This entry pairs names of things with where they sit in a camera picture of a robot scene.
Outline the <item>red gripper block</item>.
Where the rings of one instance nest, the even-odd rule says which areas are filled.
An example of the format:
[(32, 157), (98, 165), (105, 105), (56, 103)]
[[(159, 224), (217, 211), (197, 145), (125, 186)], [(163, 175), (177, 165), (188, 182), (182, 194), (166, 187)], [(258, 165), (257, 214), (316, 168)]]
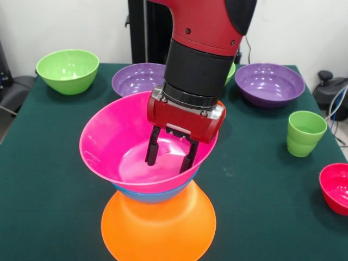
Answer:
[(194, 163), (199, 142), (210, 143), (217, 135), (224, 119), (226, 108), (218, 102), (212, 110), (192, 109), (172, 102), (164, 96), (163, 87), (156, 86), (148, 99), (147, 120), (154, 125), (150, 135), (145, 162), (156, 163), (160, 128), (168, 128), (190, 136), (190, 150), (183, 158), (179, 173), (190, 169)]

